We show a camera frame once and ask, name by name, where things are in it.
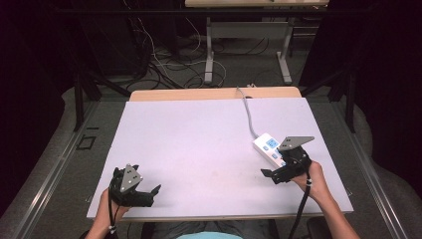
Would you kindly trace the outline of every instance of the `metal desk leg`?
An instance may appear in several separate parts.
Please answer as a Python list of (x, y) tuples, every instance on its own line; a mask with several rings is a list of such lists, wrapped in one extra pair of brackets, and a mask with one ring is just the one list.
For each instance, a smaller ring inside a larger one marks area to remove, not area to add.
[(205, 65), (205, 80), (204, 83), (209, 85), (212, 83), (212, 70), (214, 61), (214, 52), (212, 51), (212, 32), (211, 20), (207, 17), (207, 63)]
[(279, 59), (280, 69), (282, 70), (283, 80), (286, 85), (292, 84), (292, 78), (289, 72), (288, 64), (286, 63), (286, 54), (289, 51), (289, 44), (293, 34), (293, 27), (295, 19), (290, 18), (288, 28), (286, 29), (286, 37), (283, 43), (282, 52), (277, 52), (277, 58)]

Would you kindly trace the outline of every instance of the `desk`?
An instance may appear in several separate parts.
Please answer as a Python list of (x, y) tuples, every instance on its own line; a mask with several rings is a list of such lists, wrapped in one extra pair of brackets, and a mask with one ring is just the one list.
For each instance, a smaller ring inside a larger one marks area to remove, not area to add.
[[(283, 140), (312, 135), (304, 149), (322, 164), (343, 212), (353, 208), (306, 99), (296, 88), (249, 88), (254, 129)], [(174, 221), (280, 218), (296, 215), (303, 192), (274, 184), (272, 168), (253, 149), (242, 95), (236, 89), (139, 91), (126, 103), (87, 217), (94, 218), (115, 167), (138, 164), (136, 190), (161, 190), (151, 208), (132, 208), (124, 220)], [(304, 214), (321, 214), (309, 200)]]
[[(186, 0), (187, 7), (194, 8), (226, 8), (226, 7), (301, 7), (323, 6), (328, 0)], [(207, 61), (205, 66), (205, 84), (212, 82), (214, 52), (213, 38), (268, 38), (284, 39), (282, 51), (277, 52), (277, 58), (286, 85), (292, 83), (292, 78), (286, 63), (286, 54), (292, 38), (295, 19), (288, 22), (211, 22), (207, 18)]]

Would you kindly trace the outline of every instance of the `white tabletop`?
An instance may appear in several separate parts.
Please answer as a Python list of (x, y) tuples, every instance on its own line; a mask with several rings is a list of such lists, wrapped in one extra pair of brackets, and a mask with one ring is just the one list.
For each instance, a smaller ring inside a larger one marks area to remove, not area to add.
[(323, 6), (329, 0), (186, 0), (187, 7), (283, 7), (283, 6)]
[[(257, 134), (314, 136), (304, 145), (318, 161), (341, 211), (353, 208), (306, 99), (248, 100)], [(303, 192), (292, 182), (274, 184), (272, 168), (252, 145), (243, 101), (128, 102), (89, 209), (96, 216), (115, 167), (138, 164), (144, 180), (136, 190), (161, 184), (150, 208), (132, 208), (126, 220), (174, 221), (277, 218), (296, 215)], [(320, 213), (311, 199), (304, 213)]]

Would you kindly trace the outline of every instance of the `white device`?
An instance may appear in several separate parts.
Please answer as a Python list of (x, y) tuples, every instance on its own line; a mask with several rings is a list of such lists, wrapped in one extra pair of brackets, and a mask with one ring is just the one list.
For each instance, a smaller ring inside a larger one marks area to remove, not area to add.
[(279, 146), (280, 143), (268, 133), (264, 133), (254, 140), (254, 148), (275, 168), (286, 165), (282, 155), (277, 150)]

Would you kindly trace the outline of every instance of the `hand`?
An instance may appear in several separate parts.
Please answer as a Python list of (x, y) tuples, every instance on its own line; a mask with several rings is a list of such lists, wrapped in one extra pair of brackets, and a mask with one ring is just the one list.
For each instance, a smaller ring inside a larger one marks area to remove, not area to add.
[[(111, 211), (112, 216), (115, 216), (115, 222), (118, 222), (123, 217), (130, 207), (119, 207), (115, 202), (111, 201)], [(90, 229), (86, 238), (105, 238), (109, 232), (109, 227), (111, 223), (109, 221), (109, 212), (108, 212), (108, 188), (103, 191), (99, 209), (97, 210), (96, 219), (94, 224)]]
[[(318, 162), (312, 161), (309, 171), (311, 179), (313, 180), (310, 197), (318, 204), (326, 199), (331, 199), (331, 193), (329, 192), (325, 177), (323, 176), (322, 166)], [(295, 182), (301, 188), (301, 190), (305, 191), (307, 187), (306, 174), (294, 177), (292, 178), (292, 181)]]
[[(310, 176), (313, 180), (310, 197), (319, 205), (323, 216), (325, 217), (332, 238), (359, 238), (353, 227), (348, 223), (342, 214), (337, 202), (329, 192), (323, 176), (322, 167), (318, 162), (312, 161), (310, 165)], [(292, 178), (302, 190), (307, 187), (307, 175), (303, 174)]]

